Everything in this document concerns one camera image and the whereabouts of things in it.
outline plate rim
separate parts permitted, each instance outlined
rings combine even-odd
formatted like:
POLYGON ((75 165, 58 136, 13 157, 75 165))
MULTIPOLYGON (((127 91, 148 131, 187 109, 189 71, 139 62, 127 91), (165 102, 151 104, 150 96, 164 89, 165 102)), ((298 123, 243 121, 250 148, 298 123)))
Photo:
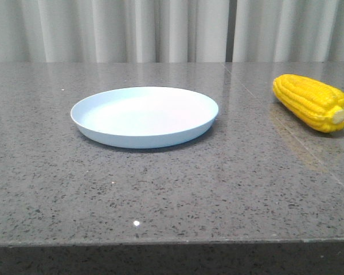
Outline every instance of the plate rim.
POLYGON ((100 93, 95 93, 94 95, 90 95, 90 96, 87 96, 85 98, 83 98, 82 100, 78 101, 72 108, 71 108, 71 111, 70 111, 70 116, 71 116, 71 119, 77 124, 78 127, 82 127, 84 129, 87 129, 88 131, 92 131, 94 133, 101 133, 101 134, 104 134, 104 135, 110 135, 110 136, 117 136, 117 137, 129 137, 129 138, 141 138, 141 137, 156 137, 156 136, 167 136, 167 135, 173 135, 175 133, 183 133, 183 132, 186 132, 186 131, 190 131, 192 129, 196 129, 202 125, 205 125, 207 123, 210 123, 212 120, 214 120, 217 115, 219 114, 219 106, 218 104, 215 102, 215 100, 213 100, 211 97, 203 94, 203 93, 199 93, 199 92, 196 92, 196 91, 192 91, 192 90, 188 90, 188 89, 183 89, 183 88, 175 88, 175 87, 162 87, 162 86, 134 86, 134 87, 125 87, 125 88, 119 88, 119 89, 112 89, 112 90, 108 90, 108 91, 104 91, 104 92, 100 92, 100 93), (158 134, 155 134, 155 135, 118 135, 118 134, 115 134, 115 133, 108 133, 108 132, 101 132, 101 131, 96 131, 94 129, 91 129, 89 127, 86 127, 84 125, 82 125, 81 123, 79 123, 74 117, 73 117, 73 110, 76 108, 77 105, 79 105, 81 102, 83 101, 86 101, 87 99, 89 99, 90 97, 95 97, 95 96, 98 96, 100 94, 103 94, 103 93, 109 93, 109 92, 114 92, 114 91, 121 91, 121 90, 125 90, 125 89, 134 89, 134 88, 161 88, 161 89, 178 89, 178 90, 183 90, 183 91, 188 91, 190 93, 194 93, 194 94, 197 94, 199 96, 203 96, 204 98, 206 98, 207 100, 211 101, 213 103, 213 105, 216 107, 216 111, 215 111, 215 114, 212 116, 212 118, 210 120, 207 120, 206 122, 202 123, 202 124, 199 124, 199 125, 196 125, 195 127, 190 127, 190 128, 187 128, 187 129, 183 129, 181 131, 174 131, 174 132, 169 132, 169 133, 158 133, 158 134))

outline curtain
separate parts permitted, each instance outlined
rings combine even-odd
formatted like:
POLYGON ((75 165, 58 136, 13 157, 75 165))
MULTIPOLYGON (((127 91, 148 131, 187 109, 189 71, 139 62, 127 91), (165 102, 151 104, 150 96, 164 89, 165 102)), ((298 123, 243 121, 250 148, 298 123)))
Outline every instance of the curtain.
POLYGON ((234 61, 344 61, 344 0, 239 0, 234 61))
POLYGON ((344 61, 344 0, 0 0, 0 62, 344 61))

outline speckled stone surface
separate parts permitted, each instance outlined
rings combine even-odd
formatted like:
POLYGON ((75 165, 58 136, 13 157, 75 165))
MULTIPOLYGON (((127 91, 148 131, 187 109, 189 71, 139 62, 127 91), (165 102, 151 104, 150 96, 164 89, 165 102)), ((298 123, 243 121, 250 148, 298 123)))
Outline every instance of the speckled stone surface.
POLYGON ((284 109, 271 92, 282 73, 344 87, 344 62, 0 64, 0 259, 6 247, 340 245, 344 130, 319 134, 284 109), (75 103, 134 86, 191 89, 220 113, 197 139, 153 150, 77 130, 75 103))

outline yellow corn cob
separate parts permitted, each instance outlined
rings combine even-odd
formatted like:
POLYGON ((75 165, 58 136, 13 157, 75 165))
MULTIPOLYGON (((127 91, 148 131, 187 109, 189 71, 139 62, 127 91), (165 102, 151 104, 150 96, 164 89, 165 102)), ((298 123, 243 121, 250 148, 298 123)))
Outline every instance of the yellow corn cob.
POLYGON ((283 74, 273 82, 275 96, 298 118, 321 132, 344 128, 344 93, 320 81, 283 74))

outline light blue plate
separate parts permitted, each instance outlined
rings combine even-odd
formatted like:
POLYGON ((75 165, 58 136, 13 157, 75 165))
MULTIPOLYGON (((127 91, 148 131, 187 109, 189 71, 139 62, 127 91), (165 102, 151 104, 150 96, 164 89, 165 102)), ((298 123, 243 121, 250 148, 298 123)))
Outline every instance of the light blue plate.
POLYGON ((192 140, 212 126, 218 105, 197 92, 133 87, 87 97, 71 110, 80 132, 124 148, 158 148, 192 140))

